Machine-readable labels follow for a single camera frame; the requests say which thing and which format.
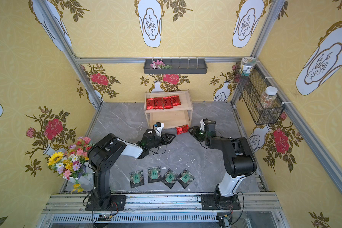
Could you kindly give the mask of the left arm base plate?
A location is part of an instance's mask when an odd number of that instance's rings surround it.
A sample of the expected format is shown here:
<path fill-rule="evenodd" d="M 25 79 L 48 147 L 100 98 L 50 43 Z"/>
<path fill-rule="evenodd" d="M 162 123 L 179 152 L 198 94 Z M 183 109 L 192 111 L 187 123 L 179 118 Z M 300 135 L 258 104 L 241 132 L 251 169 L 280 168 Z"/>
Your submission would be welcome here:
<path fill-rule="evenodd" d="M 125 195 L 113 195 L 105 199 L 90 195 L 85 205 L 85 211 L 123 211 L 125 203 Z"/>

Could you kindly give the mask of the green tea bag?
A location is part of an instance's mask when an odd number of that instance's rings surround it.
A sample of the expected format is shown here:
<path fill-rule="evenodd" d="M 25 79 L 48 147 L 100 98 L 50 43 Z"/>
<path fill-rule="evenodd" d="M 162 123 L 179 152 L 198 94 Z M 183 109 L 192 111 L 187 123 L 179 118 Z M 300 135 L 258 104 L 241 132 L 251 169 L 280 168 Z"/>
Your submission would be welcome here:
<path fill-rule="evenodd" d="M 165 175 L 161 179 L 162 183 L 164 183 L 169 189 L 175 185 L 177 181 L 177 173 L 174 172 L 172 169 L 168 169 Z"/>
<path fill-rule="evenodd" d="M 162 180 L 161 167 L 149 167 L 147 170 L 147 177 L 148 183 L 160 182 Z"/>
<path fill-rule="evenodd" d="M 194 180 L 195 177 L 188 169 L 184 169 L 177 177 L 176 180 L 181 186 L 186 189 Z"/>
<path fill-rule="evenodd" d="M 136 188 L 144 185 L 143 170 L 138 170 L 130 173 L 130 187 Z"/>

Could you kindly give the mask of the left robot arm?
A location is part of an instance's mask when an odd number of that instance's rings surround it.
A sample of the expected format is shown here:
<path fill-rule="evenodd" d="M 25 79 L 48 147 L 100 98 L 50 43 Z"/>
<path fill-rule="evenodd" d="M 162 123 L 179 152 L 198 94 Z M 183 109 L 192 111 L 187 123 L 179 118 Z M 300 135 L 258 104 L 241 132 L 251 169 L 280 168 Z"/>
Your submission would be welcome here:
<path fill-rule="evenodd" d="M 93 170 L 94 186 L 86 204 L 86 211 L 123 211 L 125 195 L 112 196 L 110 189 L 110 170 L 122 155 L 142 159 L 159 146 L 168 145 L 176 135 L 156 133 L 148 129 L 137 143 L 130 143 L 114 134 L 108 134 L 87 153 L 89 166 Z"/>

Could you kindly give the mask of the clear jar white lid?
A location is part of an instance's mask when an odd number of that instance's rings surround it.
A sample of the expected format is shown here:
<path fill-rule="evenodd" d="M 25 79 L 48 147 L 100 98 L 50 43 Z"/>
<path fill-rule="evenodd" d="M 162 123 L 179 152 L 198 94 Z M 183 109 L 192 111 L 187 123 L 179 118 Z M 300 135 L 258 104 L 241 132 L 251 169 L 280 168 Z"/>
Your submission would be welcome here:
<path fill-rule="evenodd" d="M 262 112 L 265 109 L 272 107 L 274 100 L 277 97 L 277 88 L 268 86 L 265 91 L 261 94 L 259 102 L 257 103 L 257 110 Z"/>

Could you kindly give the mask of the red tea bag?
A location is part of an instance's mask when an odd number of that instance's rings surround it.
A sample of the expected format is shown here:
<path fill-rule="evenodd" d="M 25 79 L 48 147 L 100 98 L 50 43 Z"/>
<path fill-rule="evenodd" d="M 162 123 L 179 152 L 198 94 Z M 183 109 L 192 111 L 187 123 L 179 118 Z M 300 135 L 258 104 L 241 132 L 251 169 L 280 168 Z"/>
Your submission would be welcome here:
<path fill-rule="evenodd" d="M 154 108 L 156 110 L 163 110 L 164 109 L 164 103 L 162 97 L 155 97 L 154 98 Z"/>
<path fill-rule="evenodd" d="M 171 96 L 171 101 L 173 107 L 181 105 L 181 100 L 179 96 Z"/>
<path fill-rule="evenodd" d="M 146 100 L 146 110 L 153 110 L 153 109 L 155 109 L 154 98 L 148 98 Z"/>
<path fill-rule="evenodd" d="M 188 124 L 178 126 L 178 127 L 176 127 L 177 134 L 181 135 L 181 134 L 187 133 L 189 131 L 189 128 L 190 127 Z"/>
<path fill-rule="evenodd" d="M 171 97 L 163 97 L 163 108 L 164 109 L 172 109 L 173 108 L 173 101 Z"/>

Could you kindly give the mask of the left small circuit board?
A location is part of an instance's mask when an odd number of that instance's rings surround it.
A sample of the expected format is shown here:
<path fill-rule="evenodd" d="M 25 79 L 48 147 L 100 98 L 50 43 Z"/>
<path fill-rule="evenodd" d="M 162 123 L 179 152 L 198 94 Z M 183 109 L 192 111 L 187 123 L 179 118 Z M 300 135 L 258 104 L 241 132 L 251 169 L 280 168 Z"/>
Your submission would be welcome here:
<path fill-rule="evenodd" d="M 98 222 L 109 222 L 113 218 L 111 214 L 100 214 L 98 217 Z"/>

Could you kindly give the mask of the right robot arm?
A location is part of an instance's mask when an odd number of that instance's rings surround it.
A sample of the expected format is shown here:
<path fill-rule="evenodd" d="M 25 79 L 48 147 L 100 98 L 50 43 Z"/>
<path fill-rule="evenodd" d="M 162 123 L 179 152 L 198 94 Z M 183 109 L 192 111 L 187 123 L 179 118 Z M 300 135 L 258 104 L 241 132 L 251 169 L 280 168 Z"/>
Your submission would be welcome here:
<path fill-rule="evenodd" d="M 242 181 L 257 169 L 256 159 L 245 137 L 217 136 L 216 122 L 203 119 L 200 127 L 193 126 L 188 132 L 205 147 L 222 151 L 226 173 L 214 192 L 215 202 L 232 200 Z"/>

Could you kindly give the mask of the white patterned jar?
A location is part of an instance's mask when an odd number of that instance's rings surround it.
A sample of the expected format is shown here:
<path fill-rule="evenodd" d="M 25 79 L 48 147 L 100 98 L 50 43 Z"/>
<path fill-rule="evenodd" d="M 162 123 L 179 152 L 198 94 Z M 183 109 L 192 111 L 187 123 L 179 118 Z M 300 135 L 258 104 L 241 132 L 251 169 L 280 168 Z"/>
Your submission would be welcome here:
<path fill-rule="evenodd" d="M 239 67 L 239 73 L 242 76 L 249 76 L 253 72 L 256 62 L 257 60 L 254 57 L 242 58 L 240 67 Z"/>

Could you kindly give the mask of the small circuit board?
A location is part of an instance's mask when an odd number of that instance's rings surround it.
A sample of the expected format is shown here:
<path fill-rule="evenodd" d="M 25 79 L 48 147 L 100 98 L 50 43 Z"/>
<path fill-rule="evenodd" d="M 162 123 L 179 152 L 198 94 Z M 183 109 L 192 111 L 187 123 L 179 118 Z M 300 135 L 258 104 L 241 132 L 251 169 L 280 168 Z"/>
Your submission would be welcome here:
<path fill-rule="evenodd" d="M 98 222 L 109 222 L 113 218 L 111 214 L 100 214 L 98 217 Z"/>
<path fill-rule="evenodd" d="M 224 216 L 217 216 L 218 225 L 220 228 L 230 228 L 231 227 L 231 216 L 224 215 Z"/>

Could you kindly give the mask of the grey wall tray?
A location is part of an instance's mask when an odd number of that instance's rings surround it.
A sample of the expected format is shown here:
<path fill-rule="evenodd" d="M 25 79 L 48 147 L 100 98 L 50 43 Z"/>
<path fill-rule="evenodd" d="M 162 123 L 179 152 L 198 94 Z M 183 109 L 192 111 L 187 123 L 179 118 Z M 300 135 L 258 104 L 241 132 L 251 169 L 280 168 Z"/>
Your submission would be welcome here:
<path fill-rule="evenodd" d="M 153 61 L 162 60 L 171 69 L 151 69 Z M 204 58 L 151 58 L 144 61 L 145 74 L 206 74 L 208 66 Z"/>

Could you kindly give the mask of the right small circuit board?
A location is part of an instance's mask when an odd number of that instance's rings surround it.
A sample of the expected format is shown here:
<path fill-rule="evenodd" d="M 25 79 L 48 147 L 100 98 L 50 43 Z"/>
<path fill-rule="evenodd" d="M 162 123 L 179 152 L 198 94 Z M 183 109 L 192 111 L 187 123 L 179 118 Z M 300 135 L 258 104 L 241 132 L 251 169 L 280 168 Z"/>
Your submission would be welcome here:
<path fill-rule="evenodd" d="M 217 216 L 218 225 L 220 228 L 230 228 L 231 227 L 231 216 L 224 215 L 224 216 Z"/>

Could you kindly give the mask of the small pink flowers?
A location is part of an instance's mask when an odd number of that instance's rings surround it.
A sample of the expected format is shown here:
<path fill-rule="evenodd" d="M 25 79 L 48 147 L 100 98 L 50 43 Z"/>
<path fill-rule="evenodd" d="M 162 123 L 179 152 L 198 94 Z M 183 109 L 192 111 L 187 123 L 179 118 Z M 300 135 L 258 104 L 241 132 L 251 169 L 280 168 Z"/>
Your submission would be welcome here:
<path fill-rule="evenodd" d="M 150 67 L 151 69 L 171 69 L 171 66 L 166 65 L 162 60 L 153 61 Z"/>

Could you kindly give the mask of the wooden two-tier shelf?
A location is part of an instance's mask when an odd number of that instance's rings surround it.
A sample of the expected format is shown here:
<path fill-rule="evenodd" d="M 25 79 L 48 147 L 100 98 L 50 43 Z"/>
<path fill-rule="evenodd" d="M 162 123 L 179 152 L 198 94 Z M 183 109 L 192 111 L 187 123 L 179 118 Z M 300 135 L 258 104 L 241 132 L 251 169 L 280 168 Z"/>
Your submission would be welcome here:
<path fill-rule="evenodd" d="M 147 110 L 146 104 L 144 104 L 144 112 L 146 120 L 150 128 L 154 126 L 156 122 L 164 123 L 164 129 L 173 129 L 178 126 L 188 124 L 191 126 L 193 104 L 191 100 L 190 91 L 176 91 L 176 92 L 157 92 L 157 93 L 145 93 L 145 102 L 148 98 L 155 97 L 170 97 L 179 96 L 181 105 L 178 105 L 171 109 L 152 109 Z"/>

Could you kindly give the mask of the colourful flower bouquet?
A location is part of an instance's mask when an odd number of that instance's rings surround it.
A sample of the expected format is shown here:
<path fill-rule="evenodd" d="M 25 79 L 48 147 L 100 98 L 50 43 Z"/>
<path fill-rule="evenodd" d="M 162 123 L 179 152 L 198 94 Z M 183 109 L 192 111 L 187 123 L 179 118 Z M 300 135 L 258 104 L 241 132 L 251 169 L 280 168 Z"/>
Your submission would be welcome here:
<path fill-rule="evenodd" d="M 88 153 L 92 147 L 91 138 L 79 137 L 65 152 L 55 152 L 47 160 L 48 168 L 59 177 L 73 183 L 72 192 L 81 193 L 83 185 L 90 183 Z"/>

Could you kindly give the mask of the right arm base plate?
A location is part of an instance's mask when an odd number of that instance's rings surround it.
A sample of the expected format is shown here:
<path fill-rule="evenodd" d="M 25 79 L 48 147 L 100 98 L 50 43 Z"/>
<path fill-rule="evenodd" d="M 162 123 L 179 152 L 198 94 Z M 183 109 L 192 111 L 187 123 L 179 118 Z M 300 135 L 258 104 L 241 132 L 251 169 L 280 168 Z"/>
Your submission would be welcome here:
<path fill-rule="evenodd" d="M 202 195 L 201 204 L 203 210 L 240 210 L 240 200 L 237 195 L 222 197 L 219 195 Z"/>

